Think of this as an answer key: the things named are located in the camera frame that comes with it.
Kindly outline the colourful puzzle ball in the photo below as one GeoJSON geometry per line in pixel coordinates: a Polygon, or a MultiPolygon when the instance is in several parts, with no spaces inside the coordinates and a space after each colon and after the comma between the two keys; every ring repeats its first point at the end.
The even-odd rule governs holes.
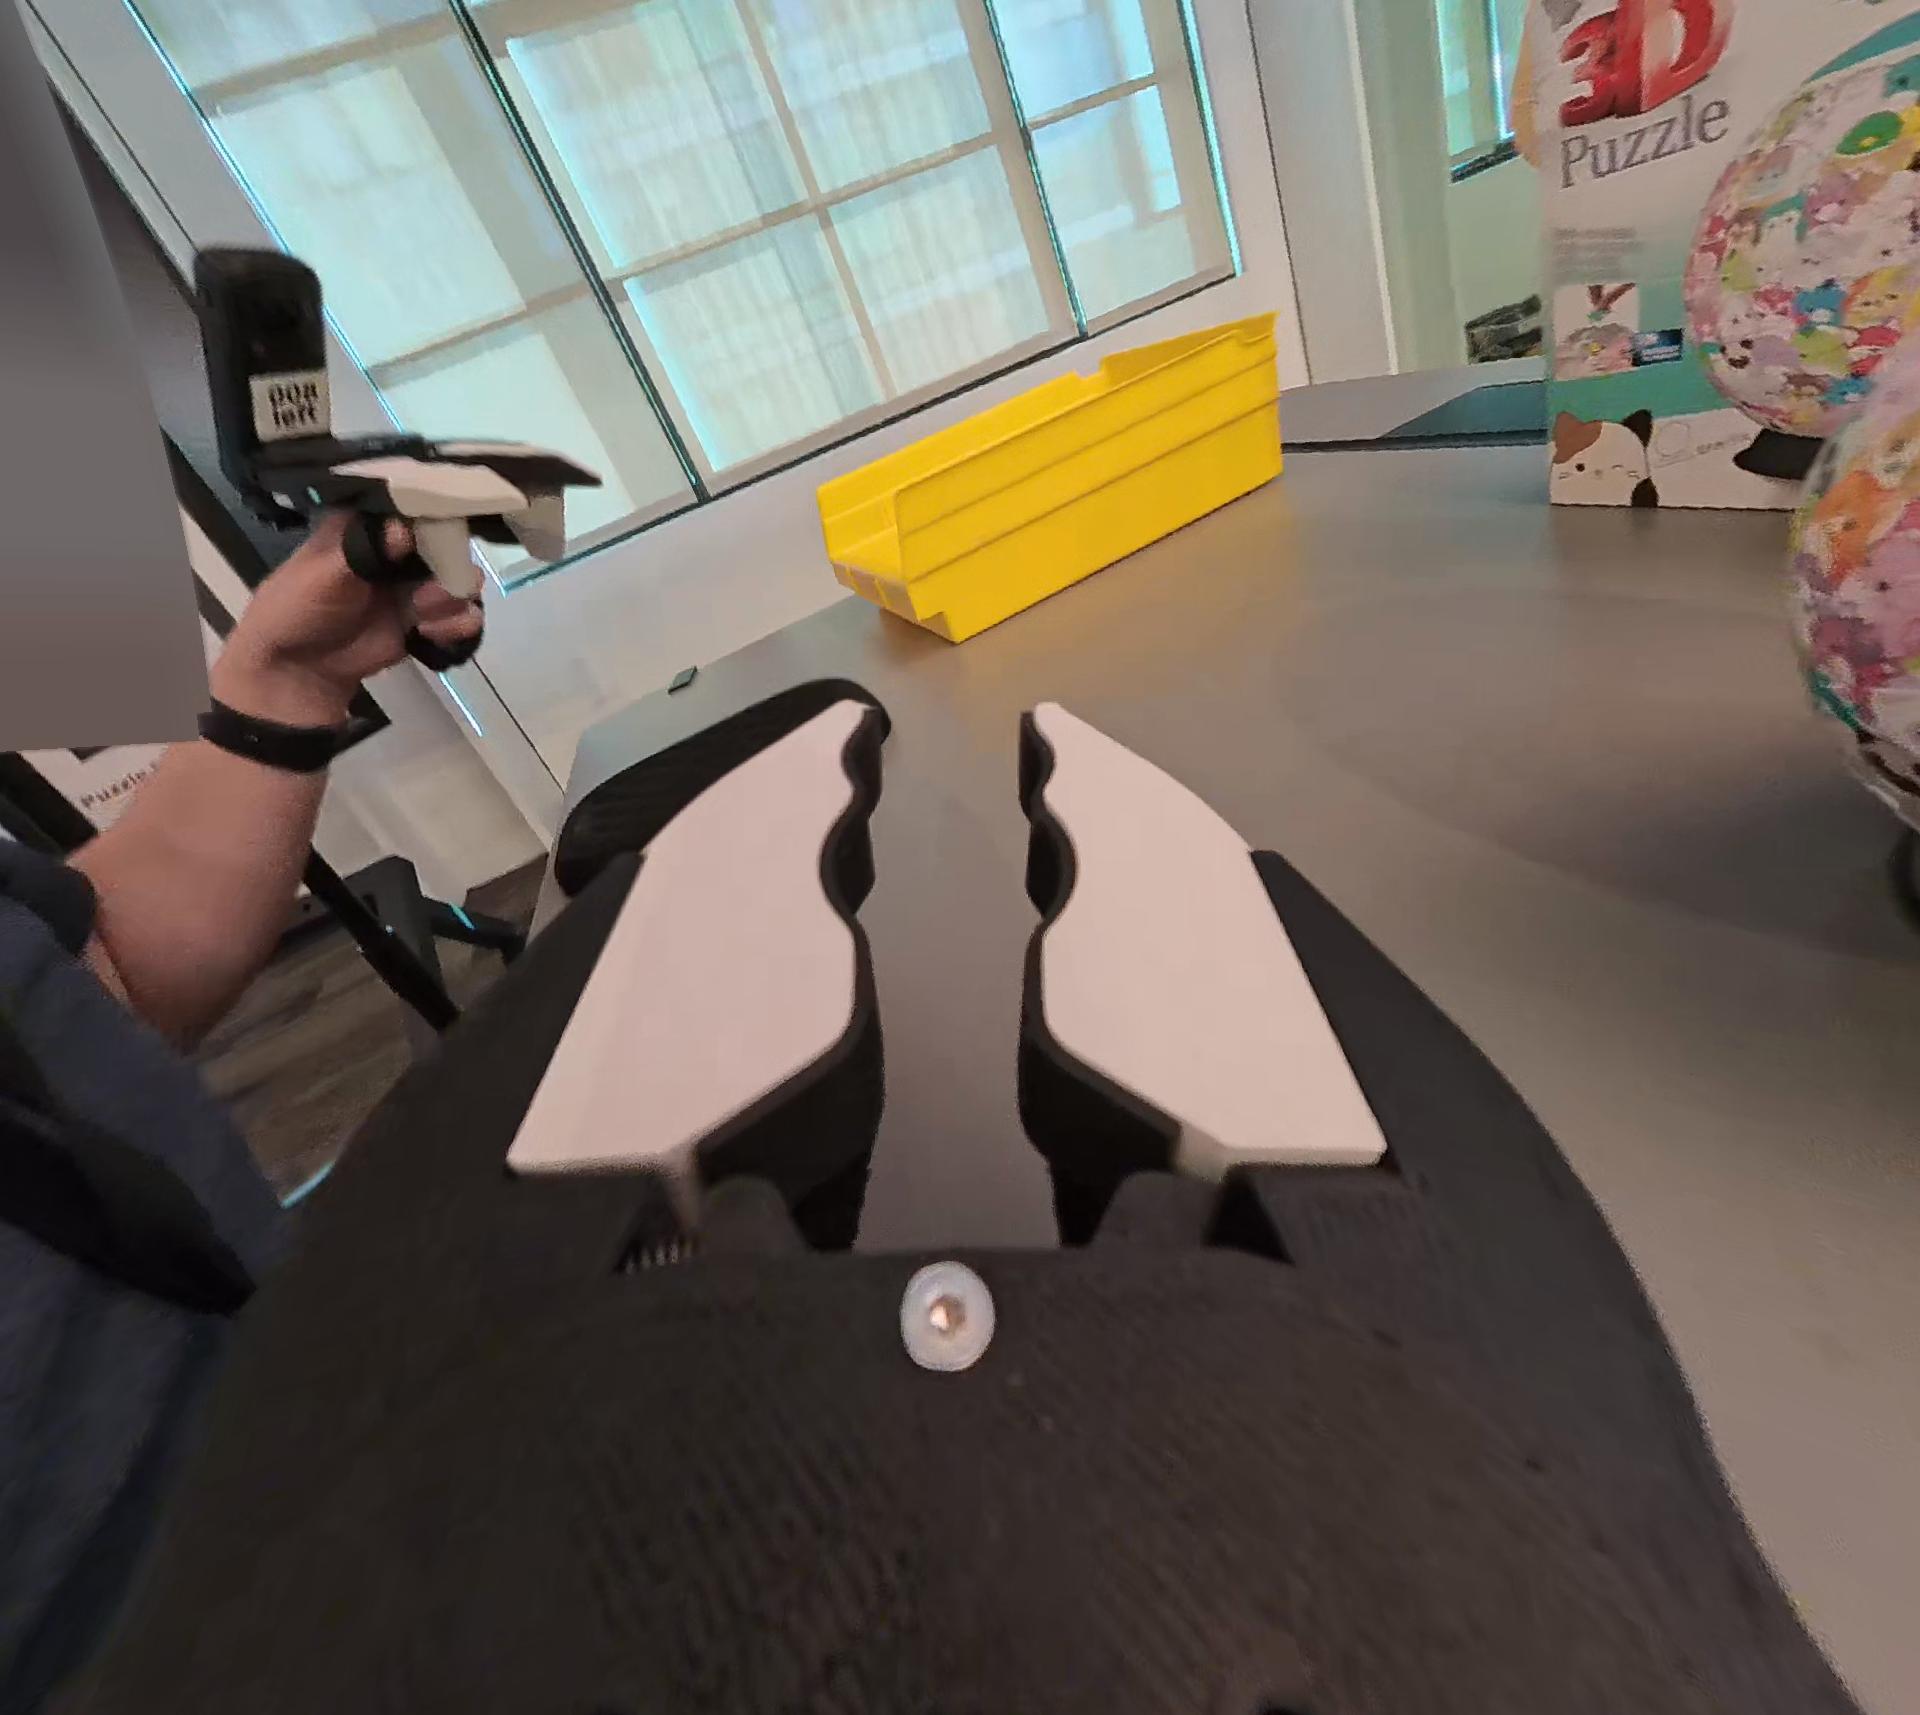
{"type": "Polygon", "coordinates": [[[1863,788],[1918,828],[1918,339],[1813,463],[1789,528],[1802,684],[1863,788]]]}

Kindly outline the puzzle ball cardboard box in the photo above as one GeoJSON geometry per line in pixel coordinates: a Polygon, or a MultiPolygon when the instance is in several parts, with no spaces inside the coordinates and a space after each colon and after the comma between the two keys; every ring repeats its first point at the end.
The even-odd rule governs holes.
{"type": "Polygon", "coordinates": [[[1786,510],[1916,335],[1918,0],[1531,0],[1548,500],[1786,510]]]}

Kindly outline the person's navy shirt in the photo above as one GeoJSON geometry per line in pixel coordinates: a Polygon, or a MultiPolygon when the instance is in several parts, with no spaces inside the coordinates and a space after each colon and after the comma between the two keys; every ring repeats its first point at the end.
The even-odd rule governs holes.
{"type": "Polygon", "coordinates": [[[286,1234],[199,1068],[108,980],[98,914],[4,840],[4,1712],[108,1638],[286,1234]]]}

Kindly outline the person's left forearm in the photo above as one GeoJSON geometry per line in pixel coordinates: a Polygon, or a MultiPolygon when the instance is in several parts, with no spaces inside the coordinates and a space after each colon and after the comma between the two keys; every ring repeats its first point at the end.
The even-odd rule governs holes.
{"type": "Polygon", "coordinates": [[[196,1050],[275,956],[325,792],[325,770],[176,744],[73,856],[94,898],[87,966],[175,1050],[196,1050]]]}

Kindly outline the black wristband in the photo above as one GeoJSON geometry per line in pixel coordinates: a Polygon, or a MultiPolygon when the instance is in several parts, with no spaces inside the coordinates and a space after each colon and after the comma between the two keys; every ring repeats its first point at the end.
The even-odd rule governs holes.
{"type": "Polygon", "coordinates": [[[344,722],[333,726],[298,726],[257,718],[213,700],[199,716],[199,740],[255,768],[315,776],[388,726],[379,710],[370,718],[348,712],[344,722]]]}

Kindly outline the black easel stand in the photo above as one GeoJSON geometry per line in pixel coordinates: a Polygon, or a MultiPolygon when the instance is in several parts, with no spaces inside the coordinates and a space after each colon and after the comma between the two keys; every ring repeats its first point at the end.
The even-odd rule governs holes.
{"type": "MultiPolygon", "coordinates": [[[[71,856],[98,830],[85,812],[23,754],[2,758],[4,832],[51,856],[71,856]]],[[[438,1036],[462,1012],[448,992],[440,942],[454,942],[515,964],[526,928],[487,912],[468,912],[426,896],[417,868],[400,858],[344,878],[312,850],[300,878],[303,896],[320,908],[288,930],[300,936],[320,924],[341,928],[379,980],[413,1012],[419,1028],[438,1036]]]]}

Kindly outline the person's left hand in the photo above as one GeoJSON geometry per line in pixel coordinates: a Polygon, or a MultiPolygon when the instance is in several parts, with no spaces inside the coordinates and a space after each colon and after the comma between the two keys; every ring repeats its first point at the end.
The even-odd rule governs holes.
{"type": "Polygon", "coordinates": [[[369,582],[348,562],[359,522],[330,514],[273,572],[234,624],[208,690],[229,710],[288,728],[336,728],[363,688],[413,658],[410,638],[474,648],[478,600],[434,582],[369,582]]]}

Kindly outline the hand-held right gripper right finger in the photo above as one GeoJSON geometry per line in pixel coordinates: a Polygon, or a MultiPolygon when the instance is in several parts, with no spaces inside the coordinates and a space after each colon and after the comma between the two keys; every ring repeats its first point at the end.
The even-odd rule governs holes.
{"type": "Polygon", "coordinates": [[[1374,1168],[1387,1136],[1249,842],[1054,702],[1020,720],[1020,1122],[1061,1178],[1374,1168]]]}

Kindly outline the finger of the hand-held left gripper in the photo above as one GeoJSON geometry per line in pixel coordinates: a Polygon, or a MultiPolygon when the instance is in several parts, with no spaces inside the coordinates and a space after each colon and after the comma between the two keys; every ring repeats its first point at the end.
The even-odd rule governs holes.
{"type": "Polygon", "coordinates": [[[515,445],[367,441],[330,467],[330,508],[403,520],[505,520],[530,497],[505,473],[515,445]]]}
{"type": "Polygon", "coordinates": [[[446,463],[478,493],[468,530],[500,548],[519,546],[538,562],[565,558],[566,497],[607,487],[600,473],[529,443],[450,443],[446,463]]]}

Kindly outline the large grid window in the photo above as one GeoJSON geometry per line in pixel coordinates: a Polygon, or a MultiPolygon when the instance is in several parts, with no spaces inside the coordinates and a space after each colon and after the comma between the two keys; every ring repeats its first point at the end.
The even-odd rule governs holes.
{"type": "Polygon", "coordinates": [[[115,0],[400,429],[571,554],[1233,279],[1188,0],[115,0]]]}

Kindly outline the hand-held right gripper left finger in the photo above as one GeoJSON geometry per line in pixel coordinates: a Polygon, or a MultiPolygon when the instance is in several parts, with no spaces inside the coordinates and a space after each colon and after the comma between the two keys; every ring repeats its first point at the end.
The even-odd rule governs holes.
{"type": "Polygon", "coordinates": [[[856,1228],[884,1110],[860,924],[890,718],[769,700],[594,790],[565,828],[573,906],[615,900],[506,1150],[517,1182],[638,1180],[668,1228],[764,1184],[799,1228],[856,1228]]]}

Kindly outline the yellow plastic bin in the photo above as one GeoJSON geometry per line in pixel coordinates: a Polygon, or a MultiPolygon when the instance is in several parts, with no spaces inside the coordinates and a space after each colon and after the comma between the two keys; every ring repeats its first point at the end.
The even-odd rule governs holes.
{"type": "Polygon", "coordinates": [[[1274,483],[1278,317],[1141,345],[825,483],[834,580],[969,642],[1274,483]]]}

